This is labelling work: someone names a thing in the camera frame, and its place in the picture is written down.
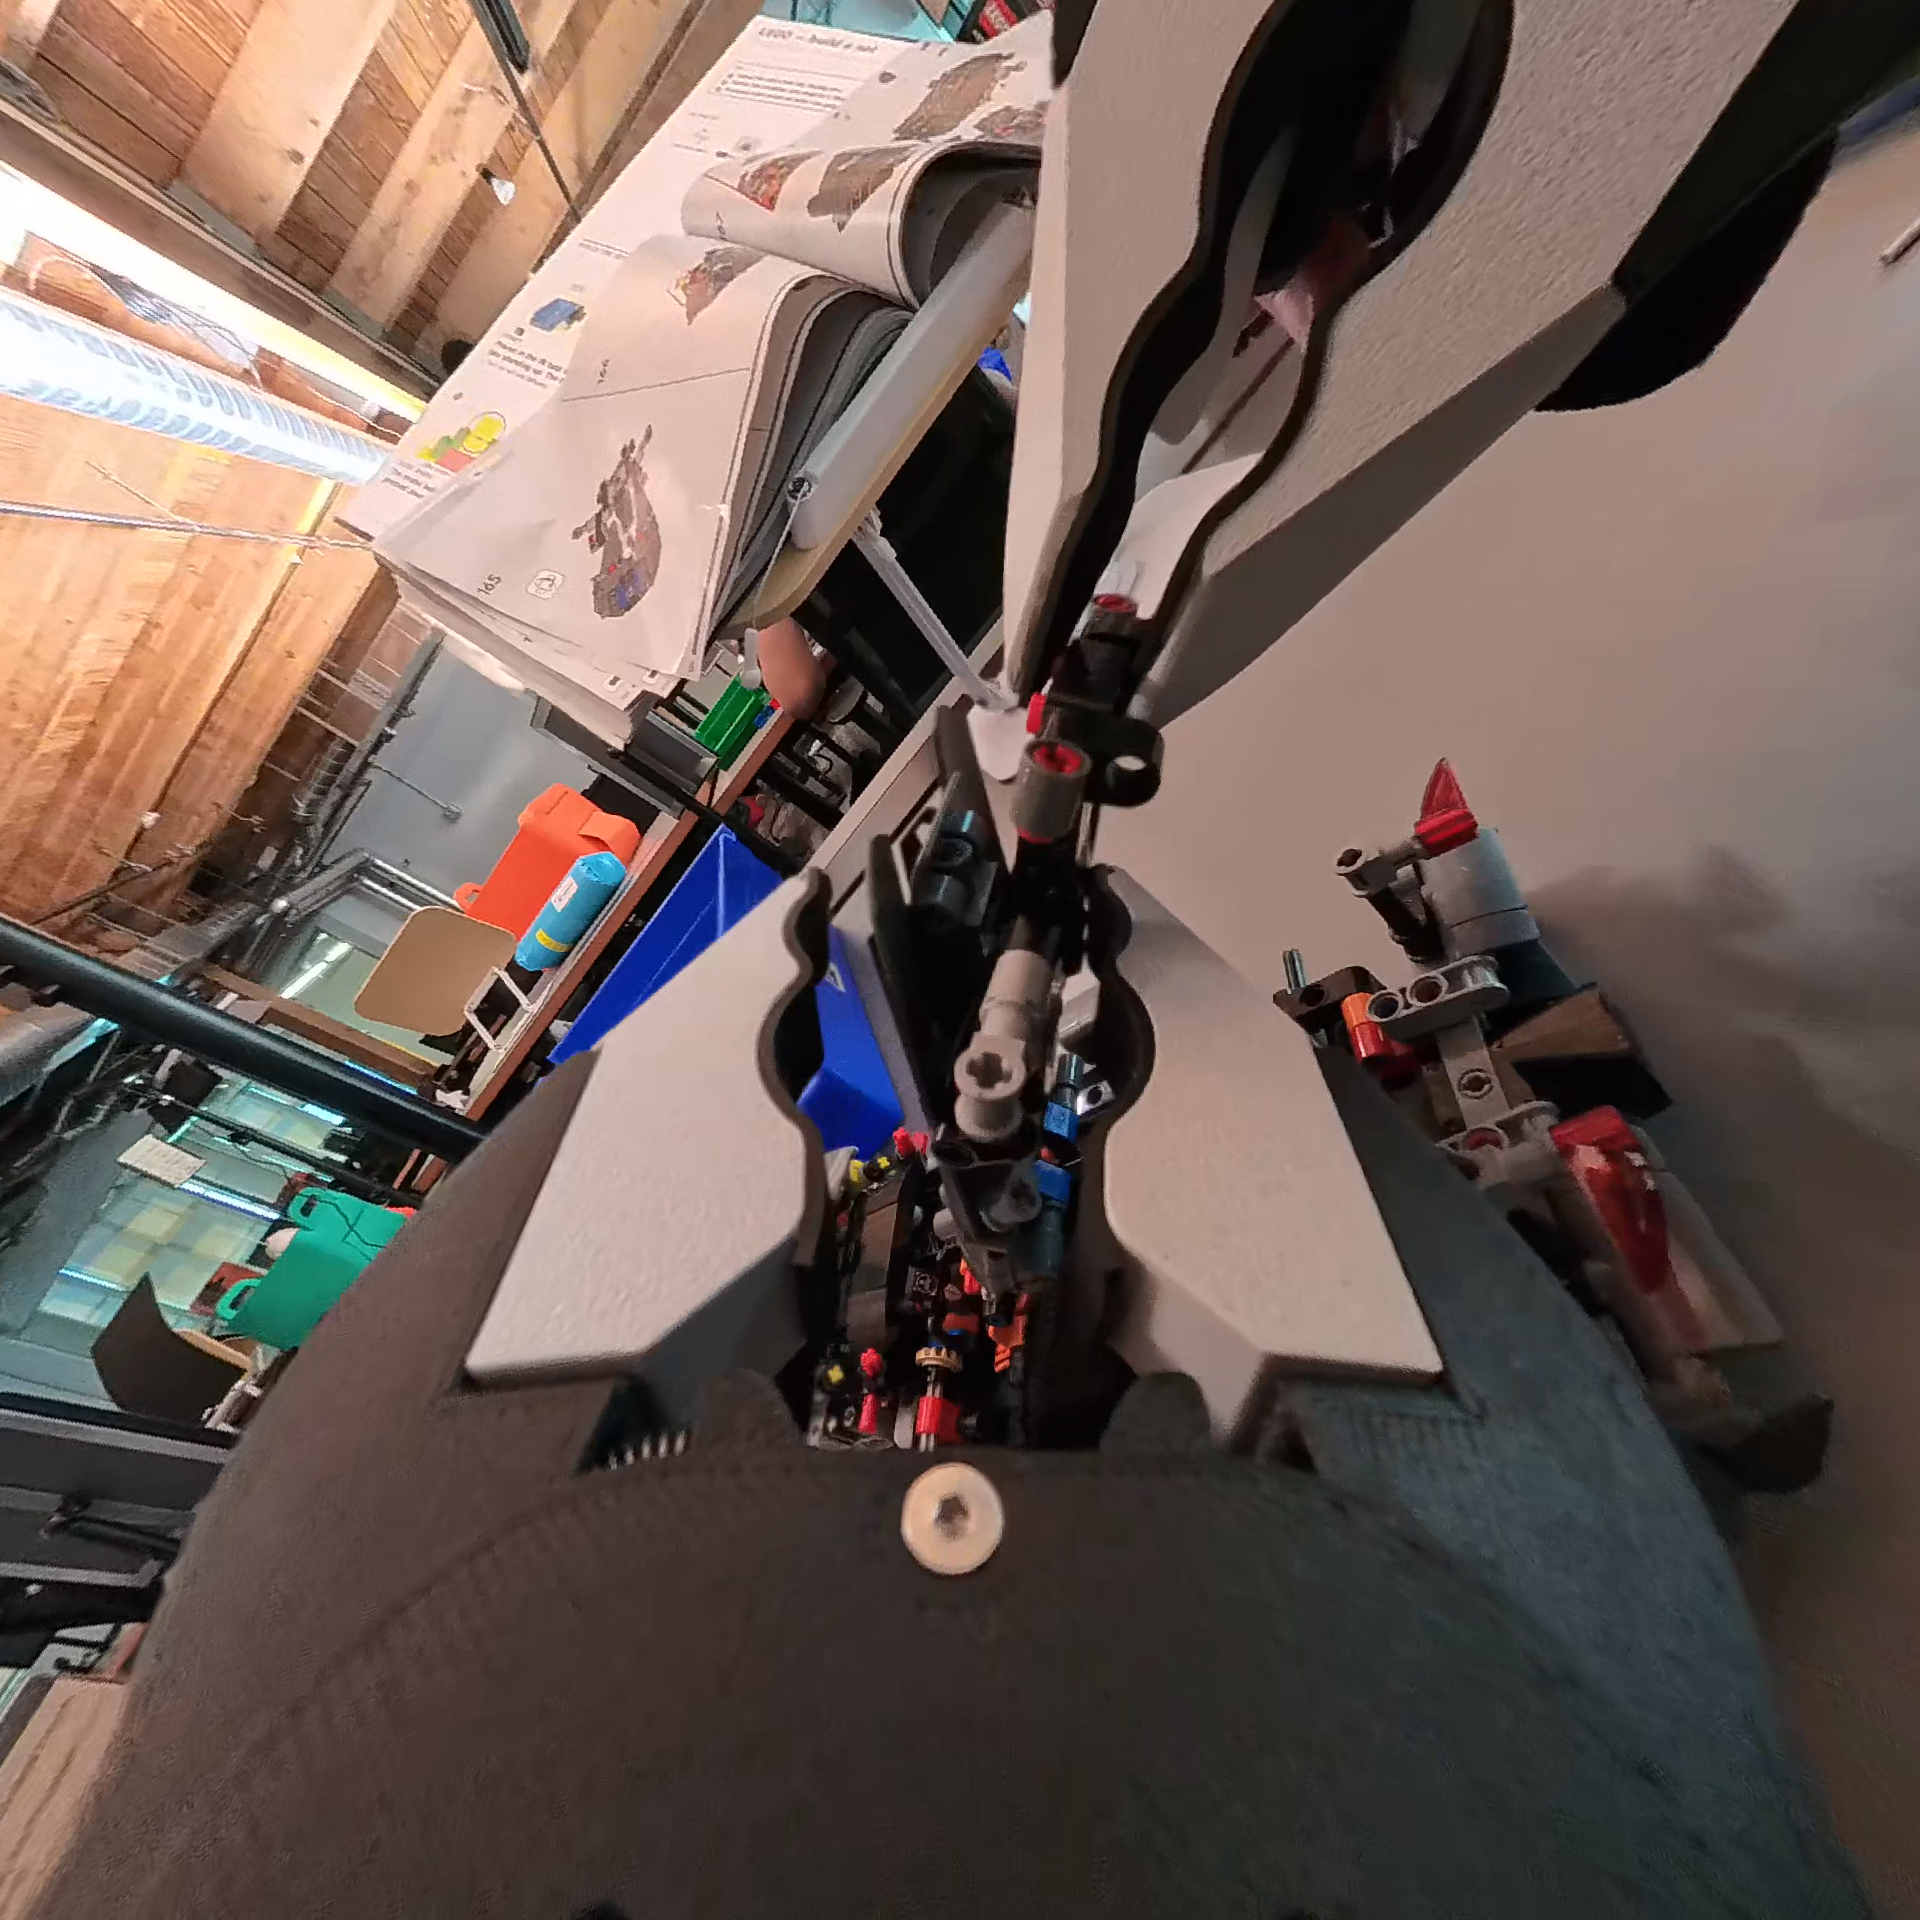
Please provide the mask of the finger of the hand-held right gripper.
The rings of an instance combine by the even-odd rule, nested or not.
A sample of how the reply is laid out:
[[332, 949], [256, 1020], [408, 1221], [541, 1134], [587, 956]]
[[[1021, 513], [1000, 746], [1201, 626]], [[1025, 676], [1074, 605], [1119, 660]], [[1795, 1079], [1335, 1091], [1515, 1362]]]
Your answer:
[[1219, 159], [1284, 2], [1061, 2], [1001, 626], [1021, 700], [1113, 558], [1145, 434], [1212, 345]]
[[1312, 410], [1223, 519], [1143, 686], [1205, 702], [1415, 519], [1595, 347], [1613, 275], [1788, 2], [1521, 2], [1476, 154], [1337, 308]]

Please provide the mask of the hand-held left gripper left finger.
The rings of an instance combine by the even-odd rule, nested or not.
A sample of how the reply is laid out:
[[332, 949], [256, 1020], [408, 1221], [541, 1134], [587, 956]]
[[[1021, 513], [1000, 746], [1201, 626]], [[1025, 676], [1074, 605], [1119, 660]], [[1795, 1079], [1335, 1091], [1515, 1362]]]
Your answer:
[[629, 1381], [660, 1419], [776, 1373], [826, 1149], [799, 1091], [824, 1059], [833, 889], [804, 868], [611, 1029], [466, 1353], [475, 1386]]

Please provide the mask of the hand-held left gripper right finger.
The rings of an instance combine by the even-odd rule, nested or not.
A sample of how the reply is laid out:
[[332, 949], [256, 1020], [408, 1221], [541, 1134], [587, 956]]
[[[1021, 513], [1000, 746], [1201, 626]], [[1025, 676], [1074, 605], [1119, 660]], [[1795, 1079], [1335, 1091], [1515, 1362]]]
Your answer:
[[1320, 1050], [1139, 879], [1092, 876], [1088, 1255], [1111, 1343], [1185, 1377], [1213, 1434], [1287, 1381], [1437, 1386], [1444, 1359]]

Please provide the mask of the large grey lego model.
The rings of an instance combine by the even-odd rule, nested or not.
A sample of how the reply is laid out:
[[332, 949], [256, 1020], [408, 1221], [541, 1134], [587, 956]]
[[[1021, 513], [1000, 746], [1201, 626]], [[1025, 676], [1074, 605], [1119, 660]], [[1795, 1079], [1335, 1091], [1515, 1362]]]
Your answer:
[[[912, 765], [890, 765], [840, 847], [853, 851], [853, 829], [873, 833], [868, 857], [884, 845], [882, 863], [904, 868], [922, 847], [936, 777], [933, 743]], [[1385, 1121], [1388, 1145], [1413, 1155], [1417, 1179], [1448, 1172], [1442, 1194], [1472, 1194], [1472, 1222], [1505, 1221], [1613, 1340], [1683, 1451], [1743, 1492], [1809, 1489], [1828, 1454], [1833, 1401], [1788, 1353], [1772, 1310], [1651, 1141], [1647, 1121], [1666, 1111], [1666, 1091], [1613, 1004], [1547, 953], [1500, 835], [1476, 821], [1450, 764], [1434, 765], [1397, 844], [1346, 847], [1335, 871], [1408, 966], [1397, 982], [1368, 966], [1290, 974], [1273, 994], [1320, 1050], [1335, 1107], [1355, 1094], [1353, 1115]], [[1063, 1261], [1044, 1285], [993, 1303], [929, 1169], [929, 1115], [881, 981], [873, 889], [868, 901], [876, 1004], [922, 1127], [872, 1159], [841, 1147], [851, 1169], [831, 1172], [836, 1295], [813, 1334], [809, 1442], [1076, 1450], [1120, 1409], [1120, 1377], [1148, 1378], [1113, 1348], [1113, 1283], [1088, 1255], [1091, 1149], [1113, 1101], [1092, 1050], [1092, 966], [1085, 958], [1066, 981], [1043, 1111], [1044, 1222], [1063, 1228]], [[1365, 1175], [1385, 1221], [1385, 1170]], [[1417, 1294], [1415, 1234], [1385, 1228]], [[1444, 1315], [1420, 1305], [1442, 1350]], [[1436, 1386], [1465, 1387], [1467, 1362], [1442, 1359]], [[1216, 1435], [1249, 1450], [1290, 1417], [1298, 1387], [1320, 1386], [1388, 1382], [1287, 1381], [1253, 1430]]]

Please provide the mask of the small black lego assembly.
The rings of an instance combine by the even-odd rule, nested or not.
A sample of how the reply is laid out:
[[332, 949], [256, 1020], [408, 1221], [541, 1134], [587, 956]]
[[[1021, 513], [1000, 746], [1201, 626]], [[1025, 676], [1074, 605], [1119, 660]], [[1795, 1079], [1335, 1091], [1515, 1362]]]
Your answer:
[[972, 709], [936, 718], [933, 811], [919, 851], [872, 853], [881, 981], [929, 1115], [929, 1169], [980, 1294], [1044, 1285], [1066, 1230], [1044, 1222], [1043, 1111], [1066, 981], [1088, 958], [1100, 814], [1162, 789], [1162, 732], [1137, 711], [1159, 633], [1125, 593], [1100, 593], [1008, 713], [1015, 772], [993, 809]]

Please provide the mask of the white book stand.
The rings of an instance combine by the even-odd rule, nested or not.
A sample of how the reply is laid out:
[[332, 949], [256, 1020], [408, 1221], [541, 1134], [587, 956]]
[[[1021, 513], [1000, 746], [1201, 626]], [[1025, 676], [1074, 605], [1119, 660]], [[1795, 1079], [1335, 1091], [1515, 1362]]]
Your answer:
[[879, 503], [937, 425], [948, 397], [977, 371], [978, 356], [1015, 315], [1028, 284], [1033, 229], [1035, 211], [1010, 185], [993, 183], [980, 222], [946, 277], [794, 470], [776, 556], [721, 620], [721, 641], [768, 628], [799, 607], [833, 558], [851, 545], [972, 705], [987, 711], [1010, 707], [1010, 693], [973, 667], [968, 649], [907, 575], [882, 531]]

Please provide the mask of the blue storage bin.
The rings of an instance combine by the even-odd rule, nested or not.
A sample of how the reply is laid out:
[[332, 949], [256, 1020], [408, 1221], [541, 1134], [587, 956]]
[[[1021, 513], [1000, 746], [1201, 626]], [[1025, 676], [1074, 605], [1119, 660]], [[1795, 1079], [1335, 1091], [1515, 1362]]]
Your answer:
[[[613, 1026], [703, 958], [780, 887], [778, 873], [730, 827], [717, 829], [648, 919], [607, 981], [548, 1052], [560, 1068], [589, 1052]], [[857, 981], [855, 949], [833, 929], [828, 969], [816, 987], [824, 1066], [801, 1094], [801, 1114], [824, 1145], [872, 1159], [906, 1127], [896, 1079], [882, 1059], [873, 1011]]]

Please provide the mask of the blue yellow canister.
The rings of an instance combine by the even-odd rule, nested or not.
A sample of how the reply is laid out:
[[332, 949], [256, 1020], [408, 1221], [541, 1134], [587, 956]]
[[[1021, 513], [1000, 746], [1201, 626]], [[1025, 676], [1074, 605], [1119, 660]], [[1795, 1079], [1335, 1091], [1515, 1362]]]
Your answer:
[[611, 851], [577, 857], [522, 932], [513, 964], [525, 974], [559, 966], [599, 922], [624, 879], [627, 863]]

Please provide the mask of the wooden chair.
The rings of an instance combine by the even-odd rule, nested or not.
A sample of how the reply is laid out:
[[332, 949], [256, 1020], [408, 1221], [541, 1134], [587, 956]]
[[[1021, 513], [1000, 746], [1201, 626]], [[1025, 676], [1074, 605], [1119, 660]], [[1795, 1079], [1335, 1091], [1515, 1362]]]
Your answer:
[[459, 906], [413, 913], [354, 996], [354, 1013], [423, 1037], [459, 1030], [474, 996], [511, 964], [519, 932]]

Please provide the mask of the orange case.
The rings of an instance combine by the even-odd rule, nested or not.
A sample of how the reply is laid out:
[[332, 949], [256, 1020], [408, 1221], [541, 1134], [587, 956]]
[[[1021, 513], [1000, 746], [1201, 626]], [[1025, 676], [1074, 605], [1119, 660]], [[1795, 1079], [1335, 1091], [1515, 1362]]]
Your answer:
[[611, 853], [629, 867], [637, 847], [640, 827], [631, 819], [593, 805], [575, 787], [552, 785], [519, 814], [495, 871], [463, 885], [452, 901], [469, 919], [522, 934], [581, 857]]

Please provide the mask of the black stand pole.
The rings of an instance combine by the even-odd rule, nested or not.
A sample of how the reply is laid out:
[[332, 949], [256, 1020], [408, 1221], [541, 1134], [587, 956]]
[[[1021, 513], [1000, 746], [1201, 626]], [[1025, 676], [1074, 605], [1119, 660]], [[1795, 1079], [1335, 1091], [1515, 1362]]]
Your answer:
[[464, 1161], [490, 1138], [484, 1127], [403, 1092], [371, 1068], [338, 1060], [299, 1039], [243, 1022], [237, 1014], [114, 966], [23, 922], [3, 919], [3, 962], [5, 972], [92, 1017], [185, 1052], [205, 1066], [299, 1094], [305, 1101], [351, 1118], [365, 1132], [445, 1164]]

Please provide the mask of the open instruction booklet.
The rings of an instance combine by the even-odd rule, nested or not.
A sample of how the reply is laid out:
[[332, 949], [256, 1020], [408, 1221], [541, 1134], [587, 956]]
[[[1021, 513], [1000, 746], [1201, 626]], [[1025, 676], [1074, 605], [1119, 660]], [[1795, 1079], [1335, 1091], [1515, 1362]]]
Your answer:
[[452, 633], [629, 713], [696, 678], [794, 470], [978, 226], [1028, 205], [1052, 17], [980, 44], [759, 17], [343, 521]]

